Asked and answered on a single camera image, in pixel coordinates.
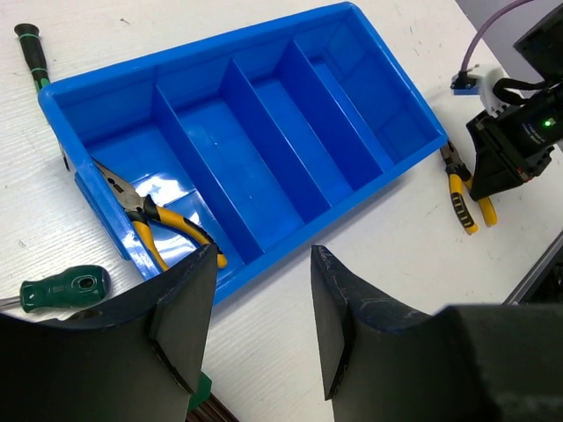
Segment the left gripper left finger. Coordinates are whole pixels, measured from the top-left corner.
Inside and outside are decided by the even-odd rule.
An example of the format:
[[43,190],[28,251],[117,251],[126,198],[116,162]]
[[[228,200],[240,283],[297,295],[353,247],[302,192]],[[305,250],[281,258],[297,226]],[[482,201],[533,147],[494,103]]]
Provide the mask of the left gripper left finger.
[[217,273],[217,249],[207,245],[65,320],[2,315],[2,420],[184,420]]

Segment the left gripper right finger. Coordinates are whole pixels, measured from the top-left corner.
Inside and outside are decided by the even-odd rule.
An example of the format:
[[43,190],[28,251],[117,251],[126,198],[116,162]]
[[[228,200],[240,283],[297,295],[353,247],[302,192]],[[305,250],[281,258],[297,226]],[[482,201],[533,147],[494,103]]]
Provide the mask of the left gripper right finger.
[[414,309],[311,249],[325,399],[338,421],[559,421],[562,308]]

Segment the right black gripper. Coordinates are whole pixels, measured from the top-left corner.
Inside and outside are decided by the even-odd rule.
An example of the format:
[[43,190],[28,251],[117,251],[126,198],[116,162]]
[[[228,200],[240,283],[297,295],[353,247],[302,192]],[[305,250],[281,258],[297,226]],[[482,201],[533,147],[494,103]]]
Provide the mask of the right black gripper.
[[542,90],[496,118],[480,113],[466,127],[476,150],[471,197],[517,188],[544,171],[562,141],[562,91]]

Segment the green stubby screwdriver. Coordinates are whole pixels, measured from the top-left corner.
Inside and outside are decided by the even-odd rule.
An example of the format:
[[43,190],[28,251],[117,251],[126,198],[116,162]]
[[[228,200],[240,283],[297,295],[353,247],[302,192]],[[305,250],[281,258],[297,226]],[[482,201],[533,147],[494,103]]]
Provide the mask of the green stubby screwdriver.
[[25,313],[40,309],[87,308],[110,292],[111,277],[102,266],[72,266],[41,280],[24,281],[18,295],[3,298],[1,309],[19,307]]

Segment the yellow black needle-nose pliers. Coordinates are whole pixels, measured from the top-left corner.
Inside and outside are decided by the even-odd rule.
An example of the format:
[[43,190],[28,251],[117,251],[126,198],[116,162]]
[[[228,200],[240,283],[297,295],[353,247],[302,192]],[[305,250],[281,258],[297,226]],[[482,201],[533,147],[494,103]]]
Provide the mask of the yellow black needle-nose pliers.
[[169,266],[165,263],[156,247],[150,221],[154,221],[170,229],[175,229],[190,237],[198,245],[215,245],[217,248],[216,258],[218,267],[220,269],[227,267],[228,259],[225,253],[221,250],[215,239],[203,227],[171,209],[159,206],[149,194],[144,196],[140,195],[128,181],[105,167],[95,158],[93,158],[92,161],[95,163],[103,179],[120,203],[126,216],[131,221],[143,245],[157,261],[163,272],[167,271]]

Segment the green hex key set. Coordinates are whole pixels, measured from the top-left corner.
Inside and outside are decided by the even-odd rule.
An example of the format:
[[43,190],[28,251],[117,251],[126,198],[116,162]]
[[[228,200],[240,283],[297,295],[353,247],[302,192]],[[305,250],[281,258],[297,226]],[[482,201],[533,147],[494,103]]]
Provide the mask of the green hex key set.
[[198,389],[191,396],[186,422],[238,422],[238,418],[211,392],[212,381],[201,373]]

